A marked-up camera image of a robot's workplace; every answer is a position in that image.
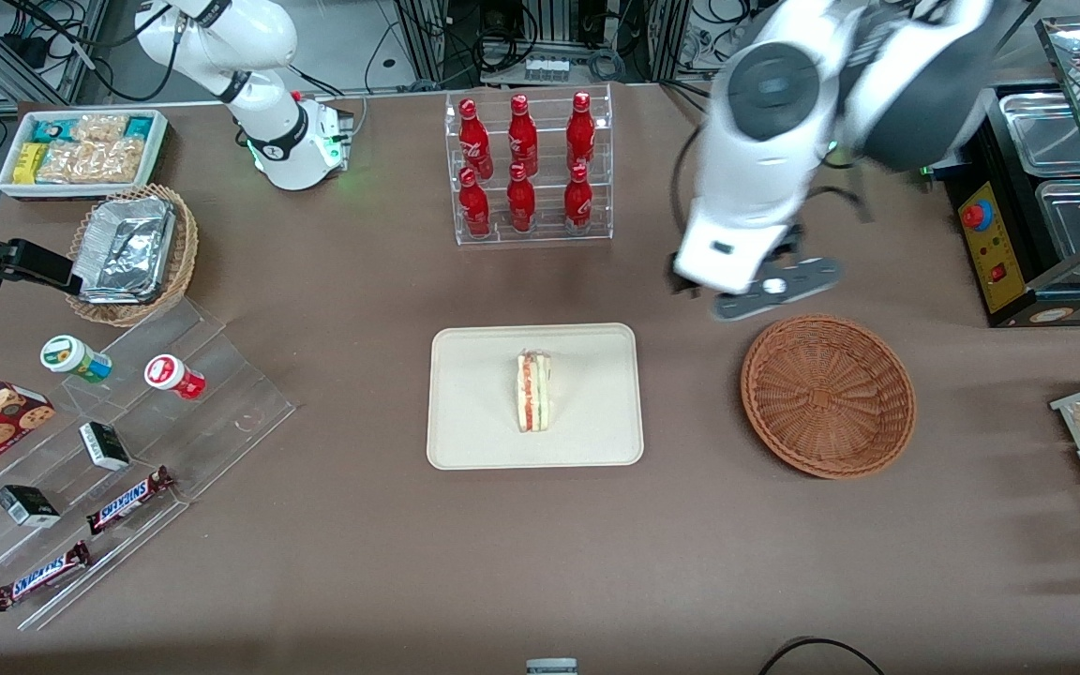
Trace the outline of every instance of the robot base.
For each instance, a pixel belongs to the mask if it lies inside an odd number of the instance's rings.
[[[316,185],[327,175],[348,167],[348,153],[352,148],[352,113],[302,99],[299,106],[308,112],[308,132],[299,145],[282,161],[261,161],[253,150],[257,168],[270,183],[282,189],[306,189]]]

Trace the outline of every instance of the brown tablecloth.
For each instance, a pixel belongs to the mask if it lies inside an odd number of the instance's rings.
[[[616,239],[518,252],[454,244],[443,95],[373,102],[352,170],[301,193],[253,170],[222,106],[167,108],[160,178],[202,233],[191,295],[301,408],[48,629],[0,616],[0,672],[501,674],[570,654],[586,675],[731,675],[801,634],[888,672],[1080,672],[1080,465],[1047,407],[1080,389],[1080,329],[985,328],[944,197],[874,167],[876,222],[832,195],[805,210],[839,287],[716,323],[664,286],[692,124],[656,86],[615,96]],[[85,208],[5,198],[0,238],[65,249]],[[738,407],[745,347],[805,312],[869,326],[912,373],[916,436],[876,477],[780,464]],[[638,464],[429,465],[437,330],[609,321],[638,341]],[[0,291],[0,379],[55,386],[36,354],[62,332],[116,334],[52,291]],[[826,649],[797,661],[863,672]]]

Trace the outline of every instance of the red bottle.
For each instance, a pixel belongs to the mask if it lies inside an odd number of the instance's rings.
[[[528,175],[540,171],[540,146],[537,143],[537,123],[528,112],[528,97],[523,94],[511,96],[511,126],[507,129],[511,143],[511,161],[523,162]]]
[[[565,127],[565,141],[569,146],[569,170],[578,162],[591,166],[594,160],[594,118],[591,117],[591,95],[585,91],[573,94],[573,114]]]
[[[463,98],[458,110],[461,111],[461,153],[465,164],[474,167],[477,178],[489,180],[494,175],[494,160],[489,159],[489,134],[477,119],[477,106],[472,98]]]
[[[537,192],[528,180],[528,171],[523,162],[511,165],[511,185],[507,188],[507,202],[511,205],[511,227],[527,234],[536,225]]]
[[[477,185],[477,175],[471,167],[461,167],[458,176],[461,179],[458,200],[461,202],[461,215],[469,228],[469,237],[489,237],[489,201],[486,200],[485,189]]]
[[[570,234],[586,234],[594,191],[586,183],[586,165],[578,163],[569,173],[571,179],[565,187],[565,229]]]

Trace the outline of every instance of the beige tray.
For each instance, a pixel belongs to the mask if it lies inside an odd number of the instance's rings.
[[[552,355],[552,422],[523,433],[517,359]],[[621,323],[449,328],[432,341],[428,460],[436,469],[629,465],[644,454],[636,337]]]

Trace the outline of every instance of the brown wicker basket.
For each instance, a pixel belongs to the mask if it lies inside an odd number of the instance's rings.
[[[780,321],[750,348],[741,399],[778,457],[822,478],[861,478],[912,441],[916,397],[881,338],[837,316]]]
[[[82,302],[72,295],[68,296],[69,307],[78,316],[95,323],[107,323],[119,326],[119,328],[131,328],[145,316],[151,315],[162,308],[174,307],[189,286],[189,278],[194,273],[194,256],[198,254],[198,224],[194,222],[194,214],[186,208],[186,202],[181,200],[172,189],[162,185],[146,185],[144,188],[126,189],[119,195],[108,197],[109,200],[138,200],[141,197],[161,197],[168,201],[177,210],[177,222],[174,226],[174,240],[168,245],[168,261],[164,273],[164,289],[154,302],[147,305],[91,305]],[[82,248],[82,237],[85,235],[86,222],[90,221],[87,213],[82,218],[82,226],[78,227],[73,235],[73,243],[69,245],[69,257],[77,259],[78,252]]]

